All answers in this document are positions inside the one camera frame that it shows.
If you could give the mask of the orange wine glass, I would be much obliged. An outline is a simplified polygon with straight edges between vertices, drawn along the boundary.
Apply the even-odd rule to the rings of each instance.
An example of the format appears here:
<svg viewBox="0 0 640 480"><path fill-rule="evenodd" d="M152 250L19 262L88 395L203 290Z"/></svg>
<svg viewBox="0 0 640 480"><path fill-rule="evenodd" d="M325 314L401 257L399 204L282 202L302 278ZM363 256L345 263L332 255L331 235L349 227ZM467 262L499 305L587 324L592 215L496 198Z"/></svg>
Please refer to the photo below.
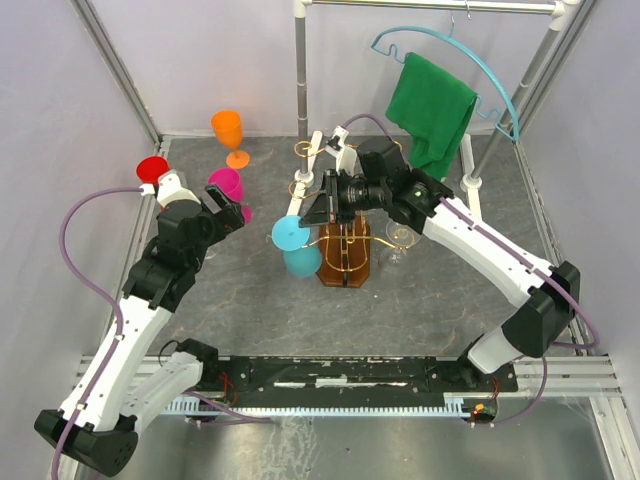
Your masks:
<svg viewBox="0 0 640 480"><path fill-rule="evenodd" d="M244 138L241 116L233 110L222 110L215 113L210 120L217 140L230 150L226 164L232 169L243 169L250 162L248 152L241 150Z"/></svg>

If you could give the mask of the blue wine glass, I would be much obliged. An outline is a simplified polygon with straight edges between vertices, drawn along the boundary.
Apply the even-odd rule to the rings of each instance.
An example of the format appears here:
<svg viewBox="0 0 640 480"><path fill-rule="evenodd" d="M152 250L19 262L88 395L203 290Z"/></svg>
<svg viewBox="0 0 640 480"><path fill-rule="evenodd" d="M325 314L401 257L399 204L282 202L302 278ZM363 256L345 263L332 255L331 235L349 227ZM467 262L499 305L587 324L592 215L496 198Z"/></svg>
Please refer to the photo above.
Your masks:
<svg viewBox="0 0 640 480"><path fill-rule="evenodd" d="M311 229L299 226L300 217L281 217L273 226L271 238L282 252L286 269L299 278L314 275L321 267L322 254L317 245L311 245Z"/></svg>

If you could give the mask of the red wine glass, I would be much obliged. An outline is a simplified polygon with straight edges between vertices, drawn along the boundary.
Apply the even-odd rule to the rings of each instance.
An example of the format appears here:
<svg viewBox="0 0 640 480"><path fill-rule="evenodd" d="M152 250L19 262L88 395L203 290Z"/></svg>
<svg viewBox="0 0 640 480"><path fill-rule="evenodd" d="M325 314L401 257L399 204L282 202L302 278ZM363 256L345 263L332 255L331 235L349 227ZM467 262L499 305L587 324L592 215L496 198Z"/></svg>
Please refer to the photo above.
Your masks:
<svg viewBox="0 0 640 480"><path fill-rule="evenodd" d="M142 183L157 185L161 176L170 170L168 161L162 156L150 156L136 167L136 175Z"/></svg>

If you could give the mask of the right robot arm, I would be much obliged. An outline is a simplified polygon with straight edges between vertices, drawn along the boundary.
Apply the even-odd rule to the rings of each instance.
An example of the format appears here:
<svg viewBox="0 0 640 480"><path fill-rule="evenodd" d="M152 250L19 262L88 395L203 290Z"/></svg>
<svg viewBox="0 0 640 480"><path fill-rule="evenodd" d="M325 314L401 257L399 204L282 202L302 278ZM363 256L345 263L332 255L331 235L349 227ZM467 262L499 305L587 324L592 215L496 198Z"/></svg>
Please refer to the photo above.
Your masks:
<svg viewBox="0 0 640 480"><path fill-rule="evenodd" d="M380 209L487 278L516 311L462 355L457 376L466 389L483 389L495 371L522 356L542 357L579 311L579 270L569 262L554 266L504 237L443 183L410 167L392 140L370 138L355 152L361 174L327 170L299 224L346 223L359 211Z"/></svg>

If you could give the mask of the pink wine glass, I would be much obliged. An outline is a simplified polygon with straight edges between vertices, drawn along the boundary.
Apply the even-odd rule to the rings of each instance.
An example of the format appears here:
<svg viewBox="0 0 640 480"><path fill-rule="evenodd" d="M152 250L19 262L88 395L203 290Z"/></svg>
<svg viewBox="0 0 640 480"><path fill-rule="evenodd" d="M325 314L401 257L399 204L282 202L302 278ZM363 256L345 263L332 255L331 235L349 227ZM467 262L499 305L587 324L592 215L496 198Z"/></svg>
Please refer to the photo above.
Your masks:
<svg viewBox="0 0 640 480"><path fill-rule="evenodd" d="M229 199L239 203L245 223L251 221L252 211L244 203L244 187L237 170L229 167L217 169L210 174L208 184L217 185Z"/></svg>

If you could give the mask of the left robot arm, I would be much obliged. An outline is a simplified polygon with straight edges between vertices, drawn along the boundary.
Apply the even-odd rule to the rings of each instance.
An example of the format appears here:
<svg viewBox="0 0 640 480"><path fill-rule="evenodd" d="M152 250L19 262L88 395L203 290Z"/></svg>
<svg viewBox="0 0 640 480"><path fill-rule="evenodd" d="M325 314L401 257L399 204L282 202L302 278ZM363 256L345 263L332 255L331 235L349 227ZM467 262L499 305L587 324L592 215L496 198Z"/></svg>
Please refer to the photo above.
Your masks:
<svg viewBox="0 0 640 480"><path fill-rule="evenodd" d="M56 410L39 413L34 428L54 454L52 478L67 456L107 477L131 459L149 424L191 387L209 390L220 379L217 351L189 340L167 363L137 387L131 382L152 341L194 286L209 247L245 224L241 205L217 185L206 193L212 212L179 178L168 174L134 193L152 196L161 207L157 235L131 267L115 300L74 264L69 270L112 307L115 319L84 376Z"/></svg>

